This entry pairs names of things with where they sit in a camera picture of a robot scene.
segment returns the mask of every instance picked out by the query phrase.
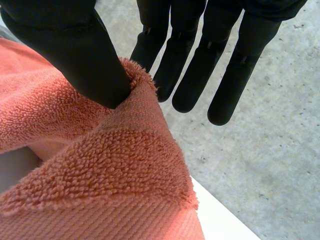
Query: white surface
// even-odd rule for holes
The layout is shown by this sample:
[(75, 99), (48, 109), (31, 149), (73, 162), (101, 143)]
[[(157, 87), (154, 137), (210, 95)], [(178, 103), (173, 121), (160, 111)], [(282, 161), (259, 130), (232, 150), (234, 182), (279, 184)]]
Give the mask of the white surface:
[(199, 200), (197, 213), (206, 240), (259, 240), (194, 178), (192, 183)]

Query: black finger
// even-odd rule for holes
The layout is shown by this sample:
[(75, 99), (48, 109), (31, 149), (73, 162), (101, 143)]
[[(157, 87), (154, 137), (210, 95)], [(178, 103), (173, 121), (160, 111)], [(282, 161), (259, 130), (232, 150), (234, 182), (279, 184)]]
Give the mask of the black finger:
[(205, 0), (174, 0), (171, 4), (172, 34), (153, 78), (158, 87), (160, 102), (170, 97), (178, 82), (195, 42), (199, 18), (205, 5)]
[(210, 0), (204, 12), (204, 26), (199, 47), (172, 99), (173, 107), (187, 113), (197, 103), (215, 66), (221, 57), (231, 29), (237, 21), (242, 6), (220, 4)]
[(150, 71), (166, 41), (169, 25), (169, 0), (137, 0), (143, 30), (138, 35), (131, 59)]
[(1, 8), (3, 21), (22, 42), (44, 56), (85, 97), (114, 109), (130, 94), (130, 83), (98, 14), (67, 29), (38, 29), (16, 23)]
[(238, 42), (208, 110), (211, 123), (221, 126), (230, 120), (262, 51), (275, 37), (280, 24), (244, 14)]

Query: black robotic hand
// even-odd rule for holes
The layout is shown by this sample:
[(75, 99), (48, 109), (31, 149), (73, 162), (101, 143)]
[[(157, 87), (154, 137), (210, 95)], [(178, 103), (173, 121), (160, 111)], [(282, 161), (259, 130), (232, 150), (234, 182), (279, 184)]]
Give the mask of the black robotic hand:
[(11, 32), (60, 70), (87, 98), (114, 109), (130, 94), (96, 0), (0, 0)]
[(281, 22), (295, 17), (306, 1), (208, 0), (206, 5), (206, 0), (137, 0), (143, 32), (131, 59), (150, 71), (165, 43), (171, 10), (172, 34), (153, 78), (158, 100), (166, 101), (178, 82), (205, 10), (199, 46), (172, 99), (177, 111), (187, 113), (203, 92), (244, 9), (238, 41), (207, 114), (211, 123), (221, 126), (230, 120), (262, 51)]

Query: concrete floor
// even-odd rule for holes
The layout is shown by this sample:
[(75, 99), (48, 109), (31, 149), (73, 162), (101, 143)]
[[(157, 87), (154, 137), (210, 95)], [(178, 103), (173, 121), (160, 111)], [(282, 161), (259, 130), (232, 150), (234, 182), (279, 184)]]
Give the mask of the concrete floor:
[[(136, 1), (101, 0), (96, 8), (118, 55), (129, 57), (142, 30)], [(161, 104), (191, 175), (262, 240), (320, 239), (319, 13), (320, 1), (309, 0), (282, 24), (229, 124), (211, 125), (207, 109), (240, 22), (194, 110), (181, 114), (170, 100)]]

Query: terry cloth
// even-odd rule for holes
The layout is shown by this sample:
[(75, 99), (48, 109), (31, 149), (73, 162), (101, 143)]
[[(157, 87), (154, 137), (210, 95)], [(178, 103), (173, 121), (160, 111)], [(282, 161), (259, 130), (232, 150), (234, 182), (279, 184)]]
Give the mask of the terry cloth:
[(138, 64), (121, 60), (132, 92), (111, 111), (24, 45), (0, 39), (0, 59), (0, 153), (29, 146), (43, 160), (0, 195), (1, 240), (204, 239), (182, 151)]

